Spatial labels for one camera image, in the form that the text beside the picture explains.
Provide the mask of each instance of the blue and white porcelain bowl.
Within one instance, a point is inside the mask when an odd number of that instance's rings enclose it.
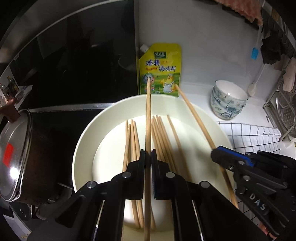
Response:
[[[211,95],[211,107],[216,116],[230,120],[245,107],[247,93],[236,84],[227,80],[217,80]]]

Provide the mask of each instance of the wooden chopstick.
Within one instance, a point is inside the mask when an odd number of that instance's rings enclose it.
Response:
[[[151,156],[151,82],[147,79],[145,156]],[[144,240],[151,240],[151,163],[145,162]]]
[[[161,149],[163,151],[164,161],[169,164],[170,170],[173,170],[172,167],[171,167],[171,164],[170,164],[170,160],[169,160],[169,157],[168,157],[167,150],[165,148],[165,144],[164,144],[164,140],[163,140],[163,137],[162,137],[162,134],[161,134],[161,130],[160,130],[160,127],[159,127],[159,125],[157,123],[157,120],[156,120],[155,116],[152,117],[152,121],[154,121],[154,124],[155,124],[155,128],[156,128],[155,134],[158,136],[159,144],[160,144],[160,147],[161,147]]]
[[[126,171],[126,167],[128,164],[128,152],[129,152],[129,140],[130,140],[130,135],[131,135],[131,124],[128,125],[128,131],[126,135],[126,147],[124,149],[124,157],[123,157],[123,166],[122,166],[122,171]]]
[[[204,136],[206,137],[206,139],[207,139],[210,147],[212,149],[215,149],[216,146],[215,146],[215,144],[214,144],[214,142],[213,142],[210,134],[208,133],[208,131],[207,131],[204,123],[202,122],[201,118],[198,116],[196,110],[194,109],[194,107],[192,106],[192,104],[190,103],[190,101],[187,99],[187,97],[185,96],[185,94],[182,92],[182,90],[179,88],[179,86],[178,85],[175,85],[175,86],[176,86],[176,89],[181,94],[183,100],[186,102],[188,108],[190,109],[191,113],[193,114],[193,116],[194,116],[195,120],[197,121],[198,125],[200,126],[200,128],[201,128]],[[221,170],[221,172],[223,174],[223,177],[225,179],[225,182],[226,182],[226,185],[227,185],[227,188],[228,188],[228,192],[229,192],[229,195],[230,195],[231,202],[232,202],[232,204],[234,206],[236,206],[237,208],[239,208],[238,207],[238,204],[237,204],[237,200],[236,200],[235,194],[234,194],[234,191],[233,191],[233,188],[232,188],[232,185],[231,185],[231,182],[229,180],[229,176],[228,176],[225,168],[223,168],[223,167],[220,166],[220,170]]]
[[[138,138],[138,131],[137,131],[137,125],[136,122],[133,121],[133,129],[134,129],[134,133],[135,133],[135,143],[136,143],[136,154],[137,154],[137,160],[140,159],[140,143],[139,143],[139,138]],[[140,226],[141,228],[144,228],[144,214],[143,214],[143,205],[142,205],[142,200],[139,200],[139,202],[137,202],[138,204],[138,213],[139,213],[139,220],[140,220]],[[155,219],[154,219],[154,215],[152,212],[152,206],[151,206],[151,229],[154,230],[155,229]]]
[[[165,130],[165,126],[164,126],[163,121],[160,116],[156,116],[156,118],[157,118],[159,130],[160,130],[160,134],[162,136],[163,142],[165,144],[165,149],[168,154],[169,163],[172,167],[172,171],[177,172],[176,165],[173,160],[173,148],[172,148],[172,145],[171,145],[170,140],[168,138],[168,134]]]
[[[136,155],[137,155],[137,160],[140,159],[140,142],[139,142],[139,137],[138,137],[138,131],[137,131],[137,125],[136,122],[133,122],[133,131],[135,133],[135,143],[136,143]]]
[[[158,129],[157,125],[155,124],[155,119],[152,118],[152,138],[154,145],[156,147],[156,154],[158,155],[157,158],[160,161],[165,161],[164,155],[163,155],[163,149],[160,144],[159,136],[158,136]]]
[[[136,143],[135,143],[135,133],[134,133],[134,125],[133,120],[131,120],[131,146],[132,146],[132,161],[136,160]],[[140,228],[140,221],[138,216],[137,202],[136,200],[131,200],[131,206],[133,209],[133,218],[135,220],[135,226],[137,229]]]
[[[133,160],[139,160],[137,157],[137,147],[136,147],[136,138],[137,142],[139,145],[139,138],[138,138],[138,133],[136,130],[136,123],[131,120],[131,126],[132,126],[132,153],[133,153]],[[138,210],[138,219],[139,219],[139,225],[140,228],[144,228],[144,214],[143,214],[143,206],[142,206],[142,200],[135,200],[136,201],[136,206]]]
[[[178,146],[178,150],[179,150],[179,153],[180,153],[180,156],[181,156],[181,159],[182,159],[182,163],[183,163],[183,165],[185,167],[185,172],[186,172],[185,174],[187,176],[188,181],[192,182],[191,174],[190,174],[188,166],[187,166],[187,162],[186,162],[186,158],[185,158],[182,146],[181,146],[181,142],[180,142],[179,137],[177,135],[176,129],[175,129],[173,123],[172,123],[172,120],[170,119],[170,116],[167,115],[167,117],[168,117],[168,121],[170,123],[170,126],[172,128],[175,140],[177,142],[177,146]]]
[[[128,134],[128,120],[126,120],[126,137],[127,137],[127,134]],[[131,156],[130,151],[128,151],[128,156],[127,156],[128,162],[127,163],[129,163],[129,161],[130,161],[130,156]]]

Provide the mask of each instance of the kitchen wall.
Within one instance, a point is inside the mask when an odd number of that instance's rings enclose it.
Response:
[[[140,0],[140,44],[175,42],[182,47],[181,84],[214,85],[233,81],[247,90],[262,62],[250,58],[257,31],[222,10],[197,0]],[[280,71],[268,66],[255,98],[266,99]]]

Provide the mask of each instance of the red sticker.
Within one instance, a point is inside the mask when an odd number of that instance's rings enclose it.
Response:
[[[8,143],[4,152],[3,160],[2,160],[4,165],[7,167],[9,167],[9,164],[10,164],[12,152],[13,152],[13,146],[10,143]]]

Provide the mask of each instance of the cartoon chicken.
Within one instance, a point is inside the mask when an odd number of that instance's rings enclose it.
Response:
[[[163,92],[164,93],[171,93],[175,90],[175,82],[173,78],[173,74],[169,74],[166,81],[162,80],[161,83],[163,84]]]

